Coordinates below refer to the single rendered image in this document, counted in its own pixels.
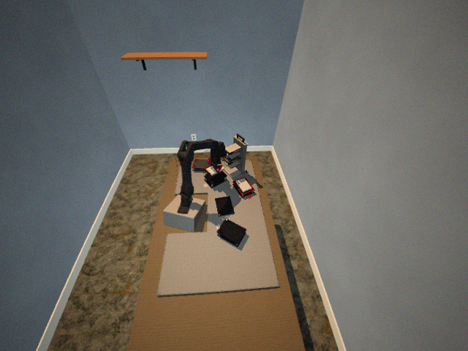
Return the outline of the black rectangular frame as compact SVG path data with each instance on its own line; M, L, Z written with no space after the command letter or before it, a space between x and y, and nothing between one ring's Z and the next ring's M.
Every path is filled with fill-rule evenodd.
M225 219L222 226L218 229L217 232L217 235L220 238L223 238L226 241L238 247L246 234L246 229L230 221L229 219Z

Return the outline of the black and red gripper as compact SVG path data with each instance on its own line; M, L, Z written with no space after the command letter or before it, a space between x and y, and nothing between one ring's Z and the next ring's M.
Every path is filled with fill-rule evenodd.
M216 162L216 157L210 157L208 158L208 163L210 166L213 166L214 169L216 170L216 172L218 173L220 171L220 169L222 168L222 165L221 165L221 162ZM218 166L217 166L218 165ZM219 168L219 170L217 171L217 169Z

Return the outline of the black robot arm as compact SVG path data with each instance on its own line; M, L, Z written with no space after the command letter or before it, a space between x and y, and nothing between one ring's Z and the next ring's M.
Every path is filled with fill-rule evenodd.
M192 186L191 165L194 159L194 152L201 149L210 149L211 156L216 157L216 162L220 162L221 158L225 158L227 156L223 142L218 142L212 139L195 142L183 140L177 153L178 161L181 164L182 171L182 186L180 192L181 204L177 211L178 214L187 214L191 205L192 194L194 193L194 187Z

